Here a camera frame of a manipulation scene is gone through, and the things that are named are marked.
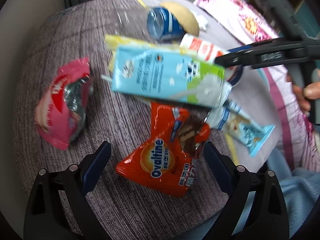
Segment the light blue sleeve forearm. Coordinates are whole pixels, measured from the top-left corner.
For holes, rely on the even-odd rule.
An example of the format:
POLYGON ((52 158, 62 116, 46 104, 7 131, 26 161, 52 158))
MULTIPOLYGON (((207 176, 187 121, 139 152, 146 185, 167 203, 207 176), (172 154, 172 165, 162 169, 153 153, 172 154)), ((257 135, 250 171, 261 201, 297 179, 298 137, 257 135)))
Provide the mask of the light blue sleeve forearm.
POLYGON ((289 235, 293 236, 319 198, 319 173, 301 167, 291 171, 277 148, 267 159, 267 166, 276 173, 279 180, 289 218, 289 235))

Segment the person's right hand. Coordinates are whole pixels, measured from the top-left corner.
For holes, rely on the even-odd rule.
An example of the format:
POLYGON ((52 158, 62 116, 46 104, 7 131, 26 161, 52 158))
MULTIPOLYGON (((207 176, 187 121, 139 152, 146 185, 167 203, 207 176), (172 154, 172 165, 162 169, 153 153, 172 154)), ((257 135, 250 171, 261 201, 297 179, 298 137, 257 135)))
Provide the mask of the person's right hand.
POLYGON ((287 75, 286 81, 291 83, 292 92, 295 95, 300 110, 303 113, 309 112, 311 109, 311 104, 309 100, 317 100, 320 95, 320 83, 314 82, 307 85, 305 88, 301 88, 298 85, 295 85, 291 76, 287 75))

